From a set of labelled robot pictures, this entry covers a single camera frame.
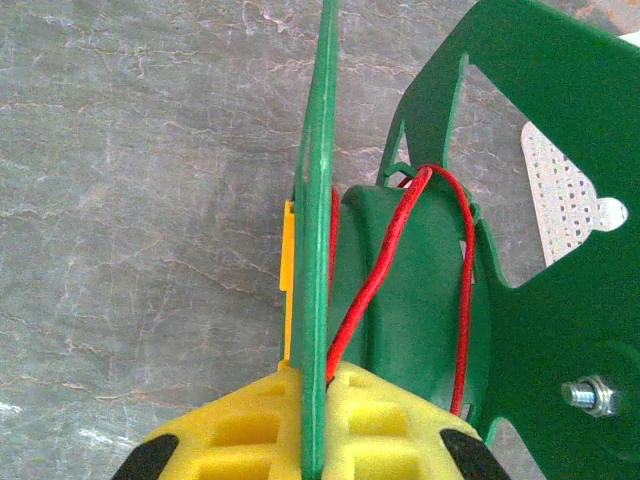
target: perforated metal plate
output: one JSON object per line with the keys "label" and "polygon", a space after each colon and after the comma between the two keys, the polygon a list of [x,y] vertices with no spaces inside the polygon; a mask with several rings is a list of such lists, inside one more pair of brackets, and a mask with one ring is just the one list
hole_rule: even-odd
{"label": "perforated metal plate", "polygon": [[522,150],[548,265],[579,247],[593,230],[610,231],[627,218],[615,198],[598,198],[591,181],[536,126],[522,129]]}

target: bolt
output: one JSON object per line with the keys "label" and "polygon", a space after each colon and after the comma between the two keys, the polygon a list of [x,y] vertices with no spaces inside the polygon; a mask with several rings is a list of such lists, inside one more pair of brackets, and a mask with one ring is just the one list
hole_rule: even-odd
{"label": "bolt", "polygon": [[586,382],[567,382],[562,384],[562,398],[572,407],[592,409],[596,404],[596,392]]}
{"label": "bolt", "polygon": [[563,383],[560,393],[569,405],[582,408],[596,418],[611,417],[617,413],[615,404],[618,392],[607,386],[598,375]]}

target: yellow plastic part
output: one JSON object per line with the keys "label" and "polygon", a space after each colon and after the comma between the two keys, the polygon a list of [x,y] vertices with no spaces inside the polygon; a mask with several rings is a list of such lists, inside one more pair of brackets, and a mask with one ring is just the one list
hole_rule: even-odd
{"label": "yellow plastic part", "polygon": [[[300,374],[280,368],[155,430],[146,441],[179,439],[159,480],[300,480]],[[462,480],[445,428],[479,438],[455,415],[343,362],[327,392],[322,480]]]}
{"label": "yellow plastic part", "polygon": [[286,292],[284,319],[283,360],[291,358],[291,328],[293,322],[293,267],[296,251],[296,215],[293,202],[284,204],[284,224],[282,226],[282,255],[280,257],[280,290]]}
{"label": "yellow plastic part", "polygon": [[283,367],[166,423],[146,439],[179,439],[159,480],[300,480],[300,398]]}
{"label": "yellow plastic part", "polygon": [[328,390],[322,480],[463,480],[440,438],[445,428],[480,438],[455,415],[343,362]]}

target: green plastic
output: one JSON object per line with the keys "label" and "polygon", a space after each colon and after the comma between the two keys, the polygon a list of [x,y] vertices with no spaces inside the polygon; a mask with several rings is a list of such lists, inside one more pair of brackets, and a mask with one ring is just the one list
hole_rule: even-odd
{"label": "green plastic", "polygon": [[302,372],[302,478],[320,478],[325,445],[326,316],[338,2],[325,0],[296,169],[291,363]]}
{"label": "green plastic", "polygon": [[[484,0],[463,18],[405,92],[377,185],[342,200],[335,285],[327,309],[327,248],[337,3],[325,0],[296,172],[292,361],[302,367],[303,478],[320,476],[324,371],[332,336],[371,270],[401,190],[387,187],[406,134],[412,167],[446,166],[464,66],[480,70],[594,183],[629,212],[613,232],[525,285],[502,278],[479,208],[465,403],[490,440],[508,418],[550,479],[640,478],[640,53],[528,0]],[[463,226],[450,188],[434,178],[416,205],[394,266],[346,360],[448,407]],[[623,393],[620,415],[595,419],[562,401],[560,385],[600,374]]]}

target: hole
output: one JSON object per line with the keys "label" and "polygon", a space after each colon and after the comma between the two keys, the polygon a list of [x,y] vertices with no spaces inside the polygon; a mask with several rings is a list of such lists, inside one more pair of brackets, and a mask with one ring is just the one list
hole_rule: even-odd
{"label": "hole", "polygon": [[426,480],[415,454],[371,450],[354,455],[354,480]]}
{"label": "hole", "polygon": [[465,403],[462,406],[462,412],[460,412],[460,418],[468,422],[471,415],[473,415],[473,405],[471,405],[470,403]]}
{"label": "hole", "polygon": [[406,437],[407,414],[393,403],[373,403],[355,407],[349,412],[351,435]]}
{"label": "hole", "polygon": [[198,480],[268,480],[270,469],[268,458],[247,456],[234,461],[216,458],[215,463],[201,467]]}
{"label": "hole", "polygon": [[491,453],[512,480],[545,480],[522,438],[506,419],[496,420]]}
{"label": "hole", "polygon": [[[395,155],[393,156],[393,160],[392,160],[392,165],[395,163],[406,163],[408,165],[411,164],[410,160],[409,160],[409,152],[408,152],[408,148],[407,148],[407,137],[404,133],[402,133],[402,135],[400,136],[400,140],[398,141],[398,149],[395,152]],[[340,175],[340,166],[338,165],[338,163],[336,162],[335,167],[337,170],[336,175]],[[396,172],[393,175],[391,175],[388,178],[388,186],[389,187],[397,187],[398,184],[400,182],[402,182],[404,179],[406,178],[406,175],[402,172]],[[408,188],[409,185],[411,185],[411,182],[407,183],[405,185],[405,188]]]}
{"label": "hole", "polygon": [[627,207],[617,198],[600,198],[598,199],[598,211],[600,212],[600,225],[602,228],[598,230],[602,232],[610,232],[622,226],[629,217]]}
{"label": "hole", "polygon": [[[462,252],[462,260],[464,260],[464,257],[467,254],[467,242],[460,240],[458,243],[460,244],[460,251]],[[471,274],[471,283],[476,283],[475,269],[474,273]]]}
{"label": "hole", "polygon": [[358,375],[350,375],[349,386],[356,387],[356,388],[367,388],[369,384],[364,378],[359,377]]}
{"label": "hole", "polygon": [[280,419],[276,415],[255,414],[231,417],[216,423],[212,447],[276,443]]}
{"label": "hole", "polygon": [[[561,222],[579,219],[580,238],[588,237],[597,220],[592,215],[587,225],[582,210],[594,192],[580,169],[480,69],[467,63],[460,80],[449,167],[482,206],[501,273],[517,287],[567,254],[567,240],[576,247],[575,229],[565,232]],[[555,253],[550,245],[557,246]]]}
{"label": "hole", "polygon": [[260,395],[263,395],[265,397],[281,397],[283,395],[286,395],[286,393],[287,393],[287,388],[285,384],[276,383],[275,385],[272,385],[271,387],[266,389]]}

